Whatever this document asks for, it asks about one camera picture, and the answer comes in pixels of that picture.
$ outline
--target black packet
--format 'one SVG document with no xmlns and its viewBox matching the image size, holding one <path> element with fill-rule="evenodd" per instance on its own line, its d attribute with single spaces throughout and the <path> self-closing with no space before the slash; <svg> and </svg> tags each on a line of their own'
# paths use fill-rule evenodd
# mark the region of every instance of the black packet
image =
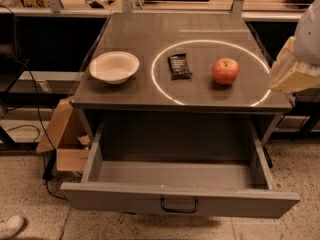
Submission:
<svg viewBox="0 0 320 240">
<path fill-rule="evenodd" d="M 189 71 L 187 56 L 185 53 L 175 54 L 168 57 L 171 71 L 171 80 L 189 79 L 192 73 Z"/>
</svg>

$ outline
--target black handle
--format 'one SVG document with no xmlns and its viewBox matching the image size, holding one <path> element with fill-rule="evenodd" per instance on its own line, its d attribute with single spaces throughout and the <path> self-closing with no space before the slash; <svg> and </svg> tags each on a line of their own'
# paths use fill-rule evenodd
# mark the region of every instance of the black handle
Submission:
<svg viewBox="0 0 320 240">
<path fill-rule="evenodd" d="M 194 207 L 190 210 L 186 209 L 174 209 L 174 208 L 167 208 L 164 205 L 164 198 L 161 198 L 161 209 L 165 212 L 174 212 L 174 213 L 195 213 L 198 211 L 198 200 L 194 200 Z"/>
</svg>

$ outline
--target drawer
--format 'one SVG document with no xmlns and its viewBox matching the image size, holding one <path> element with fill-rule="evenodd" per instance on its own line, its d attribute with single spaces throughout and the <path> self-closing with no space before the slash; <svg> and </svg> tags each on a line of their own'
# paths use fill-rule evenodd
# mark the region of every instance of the drawer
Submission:
<svg viewBox="0 0 320 240">
<path fill-rule="evenodd" d="M 108 111 L 80 183 L 61 189 L 76 209 L 279 218 L 299 202 L 273 189 L 250 115 Z"/>
</svg>

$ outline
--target floor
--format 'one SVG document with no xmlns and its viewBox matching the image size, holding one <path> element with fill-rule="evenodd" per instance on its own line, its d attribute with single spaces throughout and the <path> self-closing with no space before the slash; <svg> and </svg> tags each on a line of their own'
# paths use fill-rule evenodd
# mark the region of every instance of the floor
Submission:
<svg viewBox="0 0 320 240">
<path fill-rule="evenodd" d="M 41 110 L 44 126 L 51 113 L 50 109 Z M 10 111 L 0 124 L 6 130 L 31 124 L 38 127 L 42 134 L 33 109 Z M 19 142 L 32 142 L 38 135 L 31 126 L 8 133 Z M 267 144 L 267 150 L 273 161 L 271 170 L 275 188 L 301 195 L 301 201 L 278 220 L 75 210 L 68 201 L 58 198 L 63 197 L 59 187 L 64 181 L 79 181 L 79 175 L 55 172 L 54 179 L 47 183 L 47 189 L 42 180 L 43 157 L 34 151 L 0 152 L 0 219 L 12 214 L 23 215 L 26 223 L 15 239 L 27 240 L 319 240 L 320 141 L 272 140 Z"/>
</svg>

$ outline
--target red apple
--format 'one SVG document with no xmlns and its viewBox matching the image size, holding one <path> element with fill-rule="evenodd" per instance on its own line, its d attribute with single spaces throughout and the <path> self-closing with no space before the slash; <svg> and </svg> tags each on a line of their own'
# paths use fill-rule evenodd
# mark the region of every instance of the red apple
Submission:
<svg viewBox="0 0 320 240">
<path fill-rule="evenodd" d="M 218 59 L 211 68 L 212 79 L 220 85 L 230 85 L 238 77 L 239 64 L 230 58 Z"/>
</svg>

